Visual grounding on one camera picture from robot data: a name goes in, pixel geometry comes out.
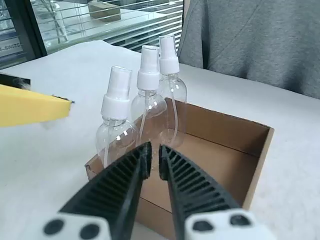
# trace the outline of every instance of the white spray nozzle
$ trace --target white spray nozzle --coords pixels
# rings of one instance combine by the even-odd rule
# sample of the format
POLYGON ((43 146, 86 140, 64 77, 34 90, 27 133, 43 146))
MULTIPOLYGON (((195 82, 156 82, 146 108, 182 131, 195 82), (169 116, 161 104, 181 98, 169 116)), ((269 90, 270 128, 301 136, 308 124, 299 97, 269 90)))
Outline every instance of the white spray nozzle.
POLYGON ((160 72, 163 75, 176 74, 180 71, 179 59, 176 51, 175 35, 159 37, 160 44, 160 72))
POLYGON ((136 86, 140 90, 155 91, 159 87, 159 80, 159 47, 144 45, 136 86))
POLYGON ((132 70, 113 66, 111 68, 109 85, 106 95, 112 99, 129 99, 132 70))
POLYGON ((105 119, 124 120, 128 118, 129 91, 132 70, 113 66, 109 85, 103 97, 101 115, 105 119))

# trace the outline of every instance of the gray sweater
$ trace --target gray sweater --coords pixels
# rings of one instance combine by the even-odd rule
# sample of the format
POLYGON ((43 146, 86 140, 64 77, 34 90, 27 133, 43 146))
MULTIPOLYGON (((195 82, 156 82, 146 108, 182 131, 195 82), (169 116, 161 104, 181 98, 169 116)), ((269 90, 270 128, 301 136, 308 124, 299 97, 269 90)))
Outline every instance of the gray sweater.
POLYGON ((178 56, 320 99, 320 0, 191 0, 178 56))

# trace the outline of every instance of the yellow foam block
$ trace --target yellow foam block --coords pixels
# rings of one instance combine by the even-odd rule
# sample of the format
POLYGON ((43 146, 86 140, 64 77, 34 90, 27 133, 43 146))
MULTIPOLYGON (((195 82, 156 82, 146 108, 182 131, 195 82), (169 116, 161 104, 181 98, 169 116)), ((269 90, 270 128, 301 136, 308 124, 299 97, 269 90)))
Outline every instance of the yellow foam block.
POLYGON ((0 127, 65 118, 71 101, 0 84, 0 127))

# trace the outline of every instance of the white tablecloth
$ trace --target white tablecloth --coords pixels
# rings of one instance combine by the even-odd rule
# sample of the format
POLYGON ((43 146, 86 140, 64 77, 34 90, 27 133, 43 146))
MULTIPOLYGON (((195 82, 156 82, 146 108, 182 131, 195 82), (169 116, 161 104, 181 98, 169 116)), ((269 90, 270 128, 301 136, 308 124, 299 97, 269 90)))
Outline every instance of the white tablecloth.
MULTIPOLYGON (((0 128, 0 239, 16 239, 33 216, 56 212, 87 182, 112 65, 134 70, 133 99, 140 54, 103 41, 3 70, 75 104, 53 124, 0 128)), ((186 65, 180 76, 189 103, 275 129, 251 211, 278 239, 320 239, 320 100, 186 65)), ((132 239, 163 238, 136 224, 132 239)))

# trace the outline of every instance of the cardboard box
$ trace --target cardboard box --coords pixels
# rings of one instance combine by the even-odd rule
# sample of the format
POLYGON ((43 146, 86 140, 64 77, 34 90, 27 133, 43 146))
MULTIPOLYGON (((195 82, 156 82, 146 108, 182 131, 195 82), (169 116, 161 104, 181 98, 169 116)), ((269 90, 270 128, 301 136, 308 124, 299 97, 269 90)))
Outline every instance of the cardboard box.
POLYGON ((102 22, 108 23, 121 20, 120 7, 118 5, 91 1, 88 4, 88 8, 90 16, 102 22))
MULTIPOLYGON (((274 129, 253 121, 187 105, 186 136, 176 150, 194 161, 248 209, 274 129)), ((89 180, 103 169, 95 156, 85 165, 89 180)), ((168 183, 151 171, 142 186, 136 220, 175 239, 168 183)))

